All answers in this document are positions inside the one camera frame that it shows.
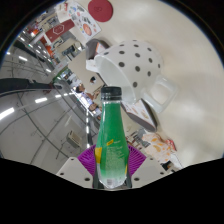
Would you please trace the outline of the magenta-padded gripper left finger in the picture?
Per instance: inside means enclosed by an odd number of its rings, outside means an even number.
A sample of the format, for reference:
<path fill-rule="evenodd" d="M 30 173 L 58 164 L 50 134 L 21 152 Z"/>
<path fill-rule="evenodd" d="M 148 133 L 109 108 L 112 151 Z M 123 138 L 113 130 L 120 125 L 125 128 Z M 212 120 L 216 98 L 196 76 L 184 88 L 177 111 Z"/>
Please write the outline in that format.
<path fill-rule="evenodd" d="M 94 151 L 95 146 L 92 145 L 78 157 L 70 157 L 57 172 L 57 176 L 84 188 L 99 188 Z"/>

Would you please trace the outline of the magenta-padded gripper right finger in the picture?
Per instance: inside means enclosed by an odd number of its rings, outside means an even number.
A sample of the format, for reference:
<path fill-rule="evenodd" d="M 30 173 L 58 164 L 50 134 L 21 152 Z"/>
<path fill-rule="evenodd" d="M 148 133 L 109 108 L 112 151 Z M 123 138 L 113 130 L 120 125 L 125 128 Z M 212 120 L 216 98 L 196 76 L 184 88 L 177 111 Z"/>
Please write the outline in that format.
<path fill-rule="evenodd" d="M 133 146 L 129 148 L 127 186 L 140 188 L 167 175 L 165 169 L 152 156 L 146 157 Z"/>

